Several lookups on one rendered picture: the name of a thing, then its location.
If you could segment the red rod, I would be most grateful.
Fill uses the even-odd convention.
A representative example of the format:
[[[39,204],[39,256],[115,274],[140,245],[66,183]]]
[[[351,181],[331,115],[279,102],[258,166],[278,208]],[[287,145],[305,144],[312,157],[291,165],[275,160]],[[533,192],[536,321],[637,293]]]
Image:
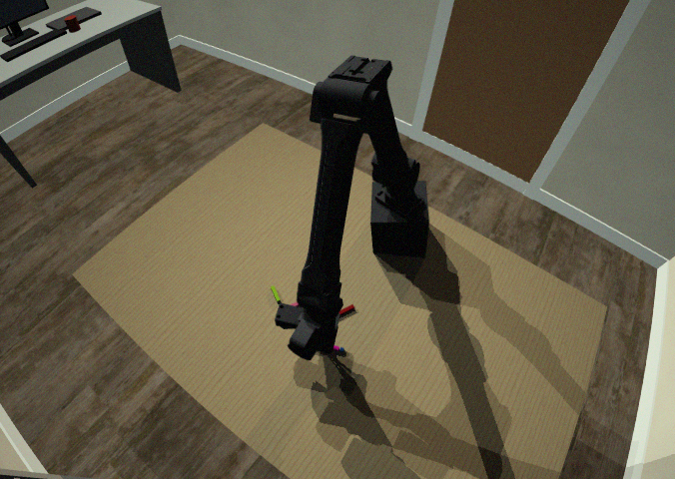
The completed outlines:
[[[353,305],[350,305],[350,306],[348,306],[348,307],[342,309],[342,310],[339,312],[339,316],[341,316],[341,315],[343,315],[343,314],[345,314],[345,313],[347,313],[347,312],[349,312],[349,311],[351,311],[351,310],[353,310],[353,309],[354,309],[354,306],[353,306]]]

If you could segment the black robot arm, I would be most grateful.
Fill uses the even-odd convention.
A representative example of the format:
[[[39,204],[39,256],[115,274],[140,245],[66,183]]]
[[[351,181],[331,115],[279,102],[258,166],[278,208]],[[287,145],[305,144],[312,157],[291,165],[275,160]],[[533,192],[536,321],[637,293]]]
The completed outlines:
[[[391,71],[388,60],[351,55],[314,87],[310,121],[321,124],[322,153],[309,252],[298,285],[301,307],[280,303],[275,318],[276,326],[295,329],[288,348],[305,360],[312,360],[343,307],[340,248],[363,134],[369,134],[375,151],[372,179],[382,184],[375,200],[403,219],[424,204],[424,197],[414,196],[420,164],[402,148],[388,95]]]

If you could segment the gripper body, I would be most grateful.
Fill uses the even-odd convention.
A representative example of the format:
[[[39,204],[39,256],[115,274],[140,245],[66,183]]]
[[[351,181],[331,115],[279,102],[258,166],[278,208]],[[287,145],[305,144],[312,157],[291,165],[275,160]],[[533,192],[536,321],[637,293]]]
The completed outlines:
[[[329,331],[324,331],[325,339],[321,343],[318,351],[323,351],[324,353],[331,354],[334,350],[335,341],[337,337],[337,328],[338,328],[339,314],[336,317],[335,326]]]

